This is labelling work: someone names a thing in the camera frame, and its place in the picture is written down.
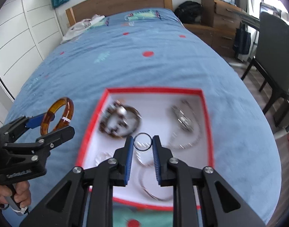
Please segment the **red shallow box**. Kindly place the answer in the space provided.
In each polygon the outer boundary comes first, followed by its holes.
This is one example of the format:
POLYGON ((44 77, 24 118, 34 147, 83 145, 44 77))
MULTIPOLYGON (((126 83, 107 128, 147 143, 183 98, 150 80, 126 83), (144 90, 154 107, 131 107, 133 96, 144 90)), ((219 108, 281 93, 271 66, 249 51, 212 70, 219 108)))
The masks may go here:
POLYGON ((136 150, 153 148, 153 136, 159 136, 163 147, 172 151, 175 158, 194 168, 214 165, 213 141, 206 100, 201 89, 166 87, 128 87, 106 89, 99 100, 85 132, 76 164, 89 169, 95 167, 95 157, 101 152, 114 154, 123 147, 124 138, 112 138, 99 131, 102 113, 114 101, 134 107, 141 115, 141 124, 133 137, 133 160, 128 185, 116 187, 115 202, 137 208, 171 211, 173 199, 169 202, 155 201, 144 194, 138 182, 141 165, 136 161, 136 150), (193 132, 186 132, 179 126, 172 112, 177 106, 193 122, 193 132))

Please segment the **dark blue hanging bag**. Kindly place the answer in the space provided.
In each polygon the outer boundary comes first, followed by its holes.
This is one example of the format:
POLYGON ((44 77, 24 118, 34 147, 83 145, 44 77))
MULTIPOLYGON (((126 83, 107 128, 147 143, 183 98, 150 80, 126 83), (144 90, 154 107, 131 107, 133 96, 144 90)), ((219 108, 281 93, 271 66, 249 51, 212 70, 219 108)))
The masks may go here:
POLYGON ((233 50, 235 57, 239 54, 246 55, 249 53, 251 46, 251 34, 247 31, 247 25, 241 23, 240 28, 236 29, 233 50))

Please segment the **dark brown bangle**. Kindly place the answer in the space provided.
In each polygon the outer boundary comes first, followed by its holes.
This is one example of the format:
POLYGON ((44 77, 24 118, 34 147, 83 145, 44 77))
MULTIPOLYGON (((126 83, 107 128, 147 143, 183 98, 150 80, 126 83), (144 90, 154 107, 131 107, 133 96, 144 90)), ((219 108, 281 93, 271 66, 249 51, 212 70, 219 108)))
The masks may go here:
POLYGON ((98 129, 112 138, 125 138, 138 130, 141 119, 140 113, 134 107, 117 100, 102 113, 98 129))

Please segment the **blue patterned bedspread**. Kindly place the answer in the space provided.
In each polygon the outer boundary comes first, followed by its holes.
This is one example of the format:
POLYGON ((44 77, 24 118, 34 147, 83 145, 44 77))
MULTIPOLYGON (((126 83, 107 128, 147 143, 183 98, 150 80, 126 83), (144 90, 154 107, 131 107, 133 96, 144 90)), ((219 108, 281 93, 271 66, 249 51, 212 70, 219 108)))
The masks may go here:
POLYGON ((281 163, 270 125, 238 74, 167 9, 154 17, 124 12, 61 44, 24 83, 6 118, 45 112, 72 99, 74 138, 54 149, 47 174, 30 182, 32 206, 73 168, 94 108, 107 88, 202 89, 212 127, 216 171, 264 222, 279 200, 281 163))

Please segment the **black backpack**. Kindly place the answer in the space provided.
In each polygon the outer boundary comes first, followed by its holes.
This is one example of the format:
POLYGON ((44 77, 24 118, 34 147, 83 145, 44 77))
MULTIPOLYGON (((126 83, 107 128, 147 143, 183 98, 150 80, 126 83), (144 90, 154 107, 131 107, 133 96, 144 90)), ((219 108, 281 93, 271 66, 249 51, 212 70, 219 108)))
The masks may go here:
POLYGON ((183 24, 200 23, 203 6, 200 3, 186 1, 180 4, 174 11, 174 14, 183 24))

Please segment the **glass desk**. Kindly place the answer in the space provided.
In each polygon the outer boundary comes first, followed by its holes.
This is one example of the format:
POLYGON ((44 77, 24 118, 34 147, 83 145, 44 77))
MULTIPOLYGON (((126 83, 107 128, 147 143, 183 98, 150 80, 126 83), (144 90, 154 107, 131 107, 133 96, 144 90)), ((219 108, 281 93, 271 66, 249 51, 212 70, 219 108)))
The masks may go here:
POLYGON ((260 19, 257 19, 256 17, 249 15, 248 13, 244 11, 238 12, 238 14, 243 24, 250 26, 257 31, 260 30, 260 19))

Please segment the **white garment on bed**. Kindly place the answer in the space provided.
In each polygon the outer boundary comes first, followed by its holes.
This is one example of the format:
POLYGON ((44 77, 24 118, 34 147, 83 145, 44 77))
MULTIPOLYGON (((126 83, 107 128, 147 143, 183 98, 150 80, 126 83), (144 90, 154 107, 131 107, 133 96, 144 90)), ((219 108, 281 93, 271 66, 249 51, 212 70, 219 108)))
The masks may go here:
POLYGON ((70 40, 84 33, 92 26, 98 25, 99 22, 105 19, 104 15, 95 14, 91 19, 83 19, 72 25, 62 38, 61 44, 67 43, 70 40))

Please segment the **amber orange bangle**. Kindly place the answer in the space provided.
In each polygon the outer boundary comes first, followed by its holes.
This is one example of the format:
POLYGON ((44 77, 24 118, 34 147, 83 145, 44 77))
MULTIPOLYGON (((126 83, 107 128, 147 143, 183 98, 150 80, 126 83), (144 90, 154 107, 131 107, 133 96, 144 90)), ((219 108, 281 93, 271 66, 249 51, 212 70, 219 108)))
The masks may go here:
POLYGON ((74 103, 69 97, 62 97, 55 101, 47 112, 44 114, 41 125, 40 134, 47 135, 49 132, 60 130, 70 125, 74 114, 74 103), (55 127, 51 130, 50 124, 54 118, 59 118, 55 123, 55 127))

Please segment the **wooden headboard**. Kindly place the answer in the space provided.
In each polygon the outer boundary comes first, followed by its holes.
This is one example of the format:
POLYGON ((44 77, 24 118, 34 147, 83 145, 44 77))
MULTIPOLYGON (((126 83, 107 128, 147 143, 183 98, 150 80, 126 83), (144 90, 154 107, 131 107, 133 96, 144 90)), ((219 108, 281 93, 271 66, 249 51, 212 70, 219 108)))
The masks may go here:
POLYGON ((173 10, 172 0, 86 0, 65 10, 72 26, 95 14, 110 16, 117 13, 144 8, 166 8, 173 10))

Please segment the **thin silver bangle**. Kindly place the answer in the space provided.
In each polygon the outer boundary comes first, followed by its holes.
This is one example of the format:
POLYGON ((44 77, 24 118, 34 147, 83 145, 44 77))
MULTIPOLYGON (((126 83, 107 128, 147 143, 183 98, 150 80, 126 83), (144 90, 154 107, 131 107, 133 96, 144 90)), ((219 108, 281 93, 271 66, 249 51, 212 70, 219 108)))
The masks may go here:
POLYGON ((173 198, 173 193, 170 189, 163 189, 158 184, 152 163, 141 166, 138 172, 138 182, 144 194, 155 201, 169 202, 173 198))

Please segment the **white wardrobe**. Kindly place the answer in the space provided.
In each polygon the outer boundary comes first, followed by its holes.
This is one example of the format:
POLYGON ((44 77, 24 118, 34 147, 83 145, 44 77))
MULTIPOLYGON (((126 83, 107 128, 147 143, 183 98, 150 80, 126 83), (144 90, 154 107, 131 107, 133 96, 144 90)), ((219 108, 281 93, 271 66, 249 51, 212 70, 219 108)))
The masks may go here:
POLYGON ((62 32, 51 0, 6 0, 0 9, 0 80, 14 99, 59 44, 62 32))

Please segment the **twisted silver hoop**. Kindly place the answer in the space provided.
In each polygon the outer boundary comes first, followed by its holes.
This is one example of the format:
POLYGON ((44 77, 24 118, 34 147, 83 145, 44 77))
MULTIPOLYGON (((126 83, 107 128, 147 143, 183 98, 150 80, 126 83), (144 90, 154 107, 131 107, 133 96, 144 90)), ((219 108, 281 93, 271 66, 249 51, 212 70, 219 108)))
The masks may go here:
POLYGON ((152 148, 146 151, 136 150, 136 161, 143 167, 154 166, 154 156, 152 148))
POLYGON ((95 166, 99 166, 99 164, 101 164, 102 162, 104 162, 105 160, 108 160, 110 158, 113 157, 113 154, 112 153, 109 153, 109 152, 101 152, 99 153, 96 157, 95 157, 95 160, 94 160, 94 165, 95 166))

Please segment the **dark grey chair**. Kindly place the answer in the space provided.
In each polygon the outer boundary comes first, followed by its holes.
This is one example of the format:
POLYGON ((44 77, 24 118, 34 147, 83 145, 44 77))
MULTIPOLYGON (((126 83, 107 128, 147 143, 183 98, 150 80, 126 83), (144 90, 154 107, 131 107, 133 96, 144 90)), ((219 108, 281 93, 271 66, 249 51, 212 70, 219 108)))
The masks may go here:
POLYGON ((272 89, 271 97, 263 108, 263 114, 266 114, 279 98, 285 99, 288 103, 281 116, 275 120, 275 126, 278 127, 289 112, 289 26, 279 17, 267 12, 260 14, 256 54, 242 79, 252 66, 265 79, 262 87, 269 84, 272 89))

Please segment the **silver wristwatch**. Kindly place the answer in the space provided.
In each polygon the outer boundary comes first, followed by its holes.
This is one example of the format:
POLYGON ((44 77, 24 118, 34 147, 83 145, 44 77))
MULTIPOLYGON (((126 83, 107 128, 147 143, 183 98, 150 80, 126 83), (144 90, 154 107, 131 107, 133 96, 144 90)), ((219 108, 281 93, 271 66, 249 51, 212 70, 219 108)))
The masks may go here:
POLYGON ((193 132, 193 122, 182 112, 180 108, 178 108, 177 106, 172 106, 172 112, 176 116, 181 129, 186 132, 193 132))

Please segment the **wooden drawer cabinet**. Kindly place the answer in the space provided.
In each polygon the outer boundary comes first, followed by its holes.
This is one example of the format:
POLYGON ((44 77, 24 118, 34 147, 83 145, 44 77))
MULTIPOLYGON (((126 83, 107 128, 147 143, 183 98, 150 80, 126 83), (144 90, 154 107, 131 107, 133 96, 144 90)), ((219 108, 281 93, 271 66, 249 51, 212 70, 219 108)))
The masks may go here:
POLYGON ((198 24, 184 24, 220 56, 233 58, 236 30, 240 26, 242 9, 221 0, 201 0, 202 16, 198 24))

